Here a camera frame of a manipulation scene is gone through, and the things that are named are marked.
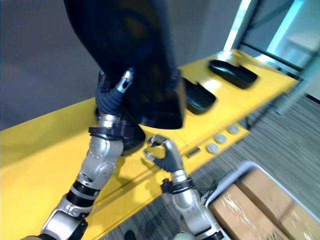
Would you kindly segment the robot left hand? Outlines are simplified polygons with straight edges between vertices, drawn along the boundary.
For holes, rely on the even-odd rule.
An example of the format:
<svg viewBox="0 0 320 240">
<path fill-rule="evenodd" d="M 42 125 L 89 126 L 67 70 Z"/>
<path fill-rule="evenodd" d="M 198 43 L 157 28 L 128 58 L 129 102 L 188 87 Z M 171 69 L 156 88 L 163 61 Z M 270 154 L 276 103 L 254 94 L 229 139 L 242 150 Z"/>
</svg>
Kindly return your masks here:
<svg viewBox="0 0 320 240">
<path fill-rule="evenodd" d="M 124 71 L 120 80 L 112 86 L 112 81 L 101 69 L 95 92 L 95 103 L 99 112 L 98 127 L 111 128 L 113 124 L 134 126 L 133 121 L 122 110 L 126 91 L 134 80 L 135 70 L 130 67 Z"/>
</svg>

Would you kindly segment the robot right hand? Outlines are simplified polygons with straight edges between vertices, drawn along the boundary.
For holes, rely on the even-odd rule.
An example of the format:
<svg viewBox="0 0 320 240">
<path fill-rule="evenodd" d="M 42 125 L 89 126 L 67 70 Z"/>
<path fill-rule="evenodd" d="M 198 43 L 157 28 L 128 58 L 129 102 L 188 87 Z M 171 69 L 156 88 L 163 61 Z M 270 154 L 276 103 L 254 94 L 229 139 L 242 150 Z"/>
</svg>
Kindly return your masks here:
<svg viewBox="0 0 320 240">
<path fill-rule="evenodd" d="M 147 148 L 145 148 L 145 157 L 153 162 L 159 168 L 171 173 L 172 181 L 175 184 L 182 183 L 187 180 L 182 156 L 179 153 L 178 147 L 172 139 L 169 139 L 160 134 L 153 135 L 147 144 L 150 148 L 163 146 L 164 157 L 158 158 L 152 154 Z"/>
</svg>

